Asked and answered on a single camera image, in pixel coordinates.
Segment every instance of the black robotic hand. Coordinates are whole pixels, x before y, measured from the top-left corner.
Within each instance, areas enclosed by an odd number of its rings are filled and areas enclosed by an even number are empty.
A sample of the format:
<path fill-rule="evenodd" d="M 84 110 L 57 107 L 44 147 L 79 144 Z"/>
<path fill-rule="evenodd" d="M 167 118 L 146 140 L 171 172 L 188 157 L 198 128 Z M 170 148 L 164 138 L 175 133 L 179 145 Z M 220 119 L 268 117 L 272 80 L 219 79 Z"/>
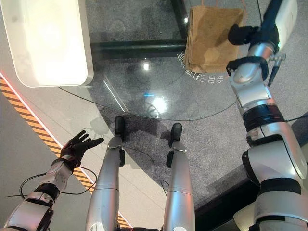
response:
<path fill-rule="evenodd" d="M 60 152 L 60 158 L 66 160 L 65 162 L 72 171 L 74 168 L 80 166 L 81 159 L 86 150 L 93 148 L 104 141 L 103 138 L 95 140 L 91 140 L 91 138 L 86 139 L 89 135 L 85 133 L 85 130 L 78 133 L 74 138 L 69 140 L 66 145 L 64 145 Z"/>

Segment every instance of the yellow and black hazard stripe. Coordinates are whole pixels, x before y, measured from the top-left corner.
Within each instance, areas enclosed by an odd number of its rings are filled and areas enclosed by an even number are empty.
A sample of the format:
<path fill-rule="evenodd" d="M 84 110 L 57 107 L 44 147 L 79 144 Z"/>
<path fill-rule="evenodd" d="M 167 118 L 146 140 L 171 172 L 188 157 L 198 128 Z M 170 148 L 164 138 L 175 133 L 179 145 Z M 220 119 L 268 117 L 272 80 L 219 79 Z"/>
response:
<path fill-rule="evenodd" d="M 38 119 L 36 115 L 30 110 L 26 103 L 22 100 L 20 95 L 13 89 L 10 83 L 2 76 L 0 73 L 0 90 L 5 98 L 11 103 L 15 110 L 20 114 L 20 116 L 26 121 L 26 123 L 32 128 L 32 130 L 41 138 L 41 140 L 49 147 L 49 149 L 56 155 L 60 157 L 61 147 L 59 143 L 53 138 L 51 133 L 44 128 L 43 123 Z M 85 187 L 89 188 L 93 183 L 85 175 L 82 169 L 76 168 L 73 175 L 80 181 L 80 183 Z M 89 192 L 92 193 L 95 185 L 93 185 Z M 131 225 L 127 220 L 118 214 L 118 222 L 122 228 L 131 228 Z"/>

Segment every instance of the glass table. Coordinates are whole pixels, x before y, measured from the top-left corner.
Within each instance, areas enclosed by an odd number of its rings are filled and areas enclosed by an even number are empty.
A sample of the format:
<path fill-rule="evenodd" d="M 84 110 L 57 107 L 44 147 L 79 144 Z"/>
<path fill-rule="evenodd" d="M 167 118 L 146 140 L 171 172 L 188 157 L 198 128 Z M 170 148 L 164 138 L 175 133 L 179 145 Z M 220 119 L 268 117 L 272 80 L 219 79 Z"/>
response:
<path fill-rule="evenodd" d="M 257 1 L 205 1 L 247 9 L 259 26 Z M 96 104 L 151 118 L 195 120 L 235 102 L 228 74 L 185 70 L 190 7 L 196 0 L 87 1 L 94 79 L 63 89 Z M 240 56 L 247 46 L 240 48 Z"/>

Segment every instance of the black cable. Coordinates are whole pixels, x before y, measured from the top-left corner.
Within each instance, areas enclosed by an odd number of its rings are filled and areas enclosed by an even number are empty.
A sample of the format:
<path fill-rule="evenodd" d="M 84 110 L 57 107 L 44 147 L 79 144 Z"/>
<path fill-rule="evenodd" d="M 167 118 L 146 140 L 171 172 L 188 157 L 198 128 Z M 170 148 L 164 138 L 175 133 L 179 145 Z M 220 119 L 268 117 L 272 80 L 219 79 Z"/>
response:
<path fill-rule="evenodd" d="M 157 171 L 156 171 L 156 168 L 155 168 L 155 161 L 153 160 L 153 158 L 152 158 L 149 154 L 147 154 L 147 153 L 145 153 L 145 152 L 143 152 L 143 151 L 141 151 L 141 150 L 137 150 L 137 149 L 133 149 L 133 148 L 125 147 L 125 146 L 123 146 L 123 148 L 125 148 L 125 149 L 131 149 L 131 150 L 134 150 L 134 151 L 137 151 L 137 152 L 141 152 L 141 153 L 145 154 L 145 155 L 151 160 L 151 162 L 152 162 L 152 164 L 153 164 L 153 167 L 154 167 L 155 175 L 159 178 L 159 183 L 160 183 L 160 185 L 162 186 L 163 191 L 164 191 L 164 193 L 165 193 L 165 195 L 166 195 L 166 197 L 167 197 L 167 193 L 166 193 L 165 188 L 164 188 L 164 186 L 163 186 L 163 182 L 165 182 L 168 186 L 169 186 L 169 183 L 168 183 L 167 181 L 161 179 L 161 178 L 160 178 L 160 175 L 158 175 L 158 173 L 157 173 Z"/>
<path fill-rule="evenodd" d="M 302 119 L 302 118 L 306 118 L 306 117 L 308 117 L 308 115 L 303 115 L 303 116 L 300 116 L 300 117 L 297 117 L 297 118 L 294 118 L 294 119 L 288 119 L 288 120 L 285 120 L 285 121 L 290 122 L 290 121 L 293 121 L 293 120 Z"/>
<path fill-rule="evenodd" d="M 88 187 L 85 191 L 83 191 L 83 192 L 80 192 L 80 193 L 71 193 L 71 192 L 62 192 L 63 194 L 68 194 L 68 195 L 81 195 L 81 194 L 83 194 L 83 193 L 85 193 L 86 191 L 88 191 L 90 188 L 92 188 L 93 187 L 93 185 L 96 183 L 96 181 L 97 181 L 97 175 L 95 174 L 95 172 L 93 172 L 92 170 L 90 170 L 90 169 L 88 169 L 88 168 L 86 168 L 86 167 L 79 167 L 79 168 L 82 168 L 82 169 L 85 169 L 85 170 L 88 170 L 89 172 L 91 172 L 94 176 L 95 176 L 95 181 L 94 181 L 94 183 L 90 186 L 90 187 Z"/>
<path fill-rule="evenodd" d="M 82 168 L 82 169 L 85 169 L 85 170 L 91 172 L 91 173 L 95 176 L 95 182 L 94 182 L 90 187 L 88 187 L 85 191 L 82 191 L 82 192 L 79 192 L 79 193 L 71 193 L 71 192 L 67 192 L 67 193 L 66 193 L 66 192 L 62 192 L 63 194 L 68 194 L 68 195 L 81 195 L 81 194 L 85 193 L 86 191 L 88 191 L 89 189 L 91 189 L 91 188 L 94 186 L 94 184 L 96 183 L 96 181 L 97 181 L 97 175 L 95 174 L 95 172 L 93 172 L 92 170 L 90 170 L 90 169 L 88 169 L 88 168 L 86 168 L 86 167 L 79 167 L 79 168 Z M 21 198 L 25 199 L 25 196 L 27 196 L 27 195 L 24 195 L 24 193 L 23 193 L 23 187 L 24 187 L 24 185 L 25 185 L 29 180 L 31 180 L 31 179 L 33 179 L 33 178 L 36 178 L 36 177 L 41 177 L 41 176 L 44 176 L 44 175 L 46 175 L 46 173 L 42 173 L 42 174 L 38 174 L 38 175 L 35 175 L 35 176 L 32 176 L 32 177 L 29 177 L 29 178 L 26 179 L 24 182 L 22 182 L 22 184 L 20 185 L 20 187 L 19 187 L 19 195 L 11 195 L 11 196 L 6 196 L 6 197 L 17 197 L 17 196 L 20 196 Z"/>
<path fill-rule="evenodd" d="M 260 5 L 259 5 L 259 0 L 257 0 L 258 4 L 258 9 L 259 9 L 259 15 L 260 15 L 260 24 L 262 24 L 262 16 L 261 16 L 261 10 L 260 10 Z"/>
<path fill-rule="evenodd" d="M 35 176 L 32 176 L 32 177 L 29 177 L 28 179 L 26 179 L 24 182 L 21 183 L 20 187 L 19 187 L 19 195 L 21 196 L 21 198 L 25 199 L 25 196 L 23 194 L 23 186 L 31 179 L 33 178 L 36 178 L 36 177 L 41 177 L 41 176 L 44 176 L 46 175 L 46 172 L 45 173 L 42 173 L 42 174 L 38 174 L 38 175 L 35 175 Z"/>

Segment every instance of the silver robot leg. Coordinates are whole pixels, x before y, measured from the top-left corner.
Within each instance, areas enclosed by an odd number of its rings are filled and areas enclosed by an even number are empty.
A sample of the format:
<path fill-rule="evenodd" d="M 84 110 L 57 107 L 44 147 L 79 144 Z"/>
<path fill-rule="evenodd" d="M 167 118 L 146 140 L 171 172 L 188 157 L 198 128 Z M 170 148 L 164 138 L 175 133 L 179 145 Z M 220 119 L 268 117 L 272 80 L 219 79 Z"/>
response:
<path fill-rule="evenodd" d="M 186 148 L 180 143 L 182 126 L 173 125 L 167 166 L 172 169 L 164 216 L 164 231 L 194 231 L 195 217 Z"/>
<path fill-rule="evenodd" d="M 119 228 L 117 223 L 119 209 L 119 166 L 125 162 L 122 149 L 124 130 L 117 132 L 119 124 L 124 124 L 121 117 L 115 120 L 115 137 L 109 143 L 105 158 L 92 193 L 86 230 L 114 231 Z"/>

